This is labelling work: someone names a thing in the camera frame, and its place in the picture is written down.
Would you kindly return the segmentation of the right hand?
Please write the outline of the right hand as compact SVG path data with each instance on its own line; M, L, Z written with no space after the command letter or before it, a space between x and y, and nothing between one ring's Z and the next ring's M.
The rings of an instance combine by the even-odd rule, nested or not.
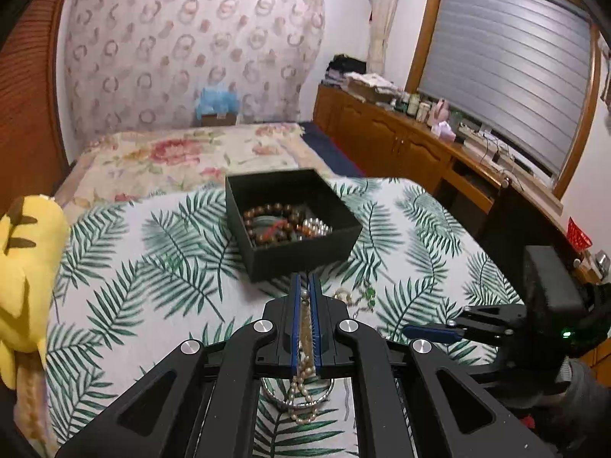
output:
M550 408L563 422L593 425L610 414L610 389L595 379L584 362L564 360L556 382L567 382L566 389L541 396L538 404Z

